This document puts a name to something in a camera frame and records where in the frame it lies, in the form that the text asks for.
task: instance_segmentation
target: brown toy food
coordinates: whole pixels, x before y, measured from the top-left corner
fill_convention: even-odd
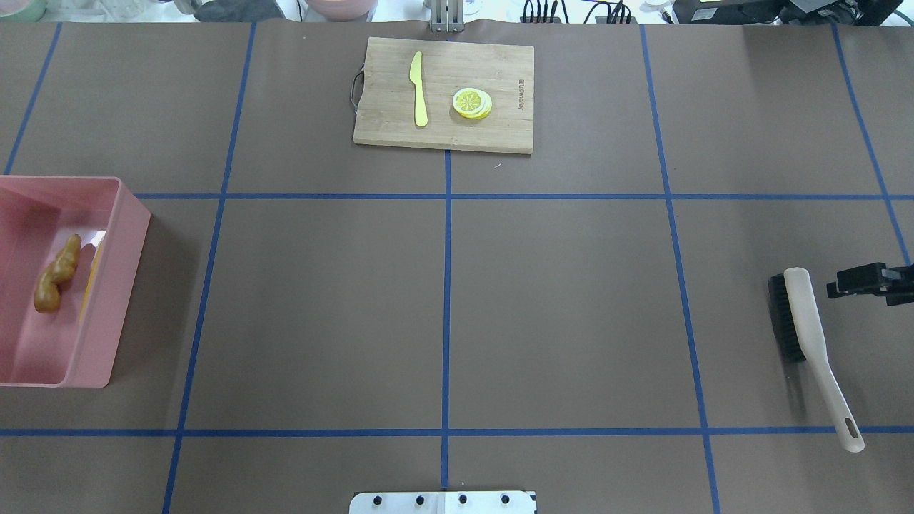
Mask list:
[[[38,285],[35,288],[35,310],[39,313],[50,314],[60,309],[58,286],[73,278],[76,264],[80,261],[81,245],[80,236],[76,234],[69,236],[54,262],[48,264],[45,271],[38,277]]]

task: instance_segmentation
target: knife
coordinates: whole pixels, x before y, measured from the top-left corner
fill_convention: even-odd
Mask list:
[[[429,124],[429,115],[425,112],[425,96],[422,94],[422,52],[416,52],[412,58],[409,81],[416,85],[416,125],[424,127]]]

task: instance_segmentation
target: knife handle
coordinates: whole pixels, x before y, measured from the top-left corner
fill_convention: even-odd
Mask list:
[[[422,86],[416,86],[416,125],[424,127],[429,124],[429,114],[425,111],[425,95],[422,93]]]

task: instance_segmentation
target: green bowl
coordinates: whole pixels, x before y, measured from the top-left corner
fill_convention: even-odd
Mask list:
[[[32,0],[15,13],[1,15],[0,21],[38,21],[45,15],[45,9],[47,8],[48,0]]]

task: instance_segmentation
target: gray cloth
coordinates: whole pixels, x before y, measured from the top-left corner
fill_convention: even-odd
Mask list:
[[[203,4],[194,17],[200,21],[263,21],[285,18],[276,0],[215,0]]]

